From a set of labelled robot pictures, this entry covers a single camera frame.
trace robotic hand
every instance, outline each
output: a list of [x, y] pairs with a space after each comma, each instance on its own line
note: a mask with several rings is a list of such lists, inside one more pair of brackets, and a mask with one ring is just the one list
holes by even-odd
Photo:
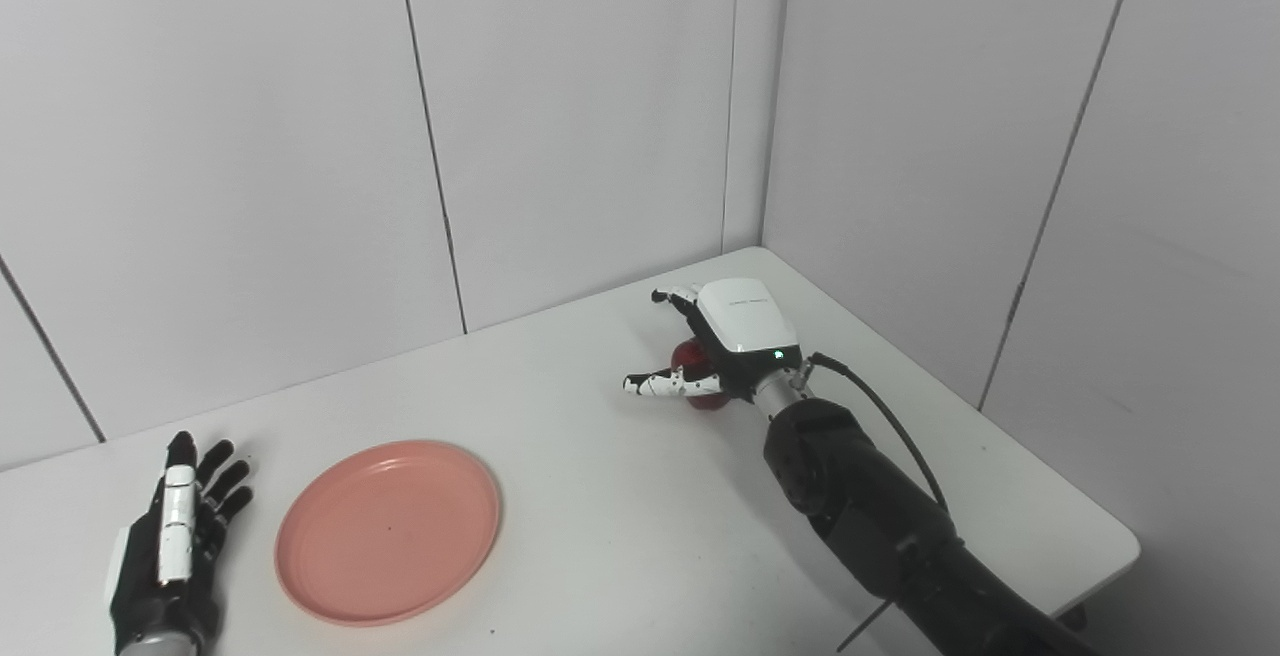
[[[755, 404], [769, 420], [764, 460], [787, 501], [863, 588], [883, 598], [872, 618], [896, 603], [945, 656], [1098, 656], [965, 548], [941, 488], [888, 406], [838, 361], [822, 354], [805, 359], [763, 283], [731, 278], [658, 290], [653, 300], [685, 316], [700, 359], [627, 375], [622, 388], [645, 396], [723, 393]], [[877, 450], [849, 409], [810, 393], [814, 365], [867, 392], [904, 436], [933, 497]]]
[[250, 500], [243, 460], [214, 479], [234, 451], [219, 441], [196, 465], [196, 442], [179, 432], [146, 514], [129, 528], [111, 598], [116, 656], [205, 656], [218, 636], [214, 565], [227, 528]]

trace robot finger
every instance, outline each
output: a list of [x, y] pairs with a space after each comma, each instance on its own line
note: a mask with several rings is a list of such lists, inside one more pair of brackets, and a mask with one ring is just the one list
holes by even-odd
[[218, 520], [221, 521], [224, 527], [230, 524], [232, 519], [236, 518], [236, 514], [244, 510], [244, 506], [248, 506], [248, 502], [252, 500], [252, 488], [247, 486], [237, 488], [230, 496], [227, 497], [225, 501], [223, 501], [223, 505], [218, 507]]
[[672, 288], [654, 288], [649, 297], [653, 299], [654, 304], [668, 301], [676, 308], [677, 311], [687, 316], [689, 310], [695, 309], [698, 305], [698, 292], [700, 290], [700, 283], [676, 286]]
[[233, 451], [236, 451], [236, 446], [225, 438], [215, 443], [196, 466], [196, 487], [204, 491], [218, 469], [223, 468], [223, 464], [232, 457]]
[[722, 393], [723, 388], [718, 374], [685, 381], [685, 369], [676, 368], [627, 375], [622, 379], [622, 391], [639, 396], [712, 396]]
[[205, 502], [207, 502], [211, 509], [216, 510], [218, 506], [221, 505], [223, 498], [227, 498], [228, 493], [230, 493], [232, 488], [236, 488], [237, 484], [247, 475], [248, 461], [241, 459], [239, 461], [229, 465], [228, 469], [220, 474], [218, 480], [209, 487], [209, 491], [205, 492]]

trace white robotic hand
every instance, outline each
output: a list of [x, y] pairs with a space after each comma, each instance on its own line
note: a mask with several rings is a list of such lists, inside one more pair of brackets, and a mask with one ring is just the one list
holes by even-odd
[[669, 302], [685, 316], [705, 360], [627, 375], [623, 391], [686, 397], [724, 393], [754, 402], [769, 416], [804, 396], [795, 328], [760, 281], [726, 278], [658, 288], [652, 299]]
[[239, 486], [250, 470], [243, 460], [214, 478], [233, 451], [230, 441], [219, 441], [196, 465], [189, 433], [169, 443], [151, 504], [129, 528], [111, 598], [118, 656], [209, 652], [221, 623], [214, 566], [230, 520], [253, 497]]

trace robotic arm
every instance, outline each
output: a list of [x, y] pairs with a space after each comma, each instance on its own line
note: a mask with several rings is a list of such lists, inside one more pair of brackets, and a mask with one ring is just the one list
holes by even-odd
[[627, 375], [623, 390], [755, 404], [769, 420], [764, 460], [787, 501], [863, 588], [900, 606], [945, 656], [1098, 656], [978, 561], [945, 504], [881, 454], [849, 409], [809, 392], [813, 366], [835, 361], [804, 357], [763, 283], [731, 278], [653, 300], [685, 316], [707, 360]]

